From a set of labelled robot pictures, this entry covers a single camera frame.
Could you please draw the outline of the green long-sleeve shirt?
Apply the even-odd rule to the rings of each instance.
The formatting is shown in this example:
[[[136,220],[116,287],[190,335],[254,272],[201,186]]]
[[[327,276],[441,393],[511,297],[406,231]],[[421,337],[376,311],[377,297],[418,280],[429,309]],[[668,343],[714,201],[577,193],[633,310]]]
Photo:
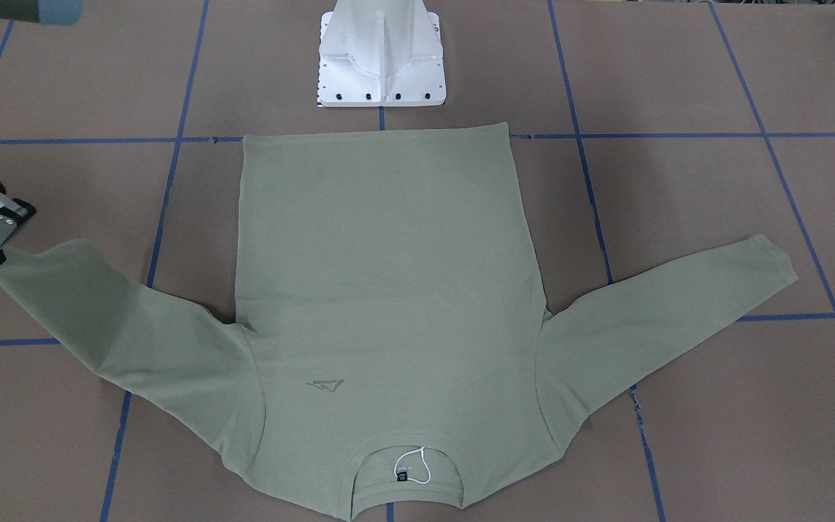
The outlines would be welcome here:
[[[754,235],[548,311],[506,123],[245,136],[236,322],[93,244],[6,248],[2,287],[253,489],[351,521],[467,508],[797,281]]]

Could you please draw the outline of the white central pedestal column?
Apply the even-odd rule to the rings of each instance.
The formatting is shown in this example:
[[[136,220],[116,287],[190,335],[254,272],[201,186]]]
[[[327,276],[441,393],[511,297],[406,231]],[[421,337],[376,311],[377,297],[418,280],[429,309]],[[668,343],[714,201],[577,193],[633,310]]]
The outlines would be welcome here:
[[[440,17],[423,1],[338,1],[321,14],[319,28],[319,107],[445,103]]]

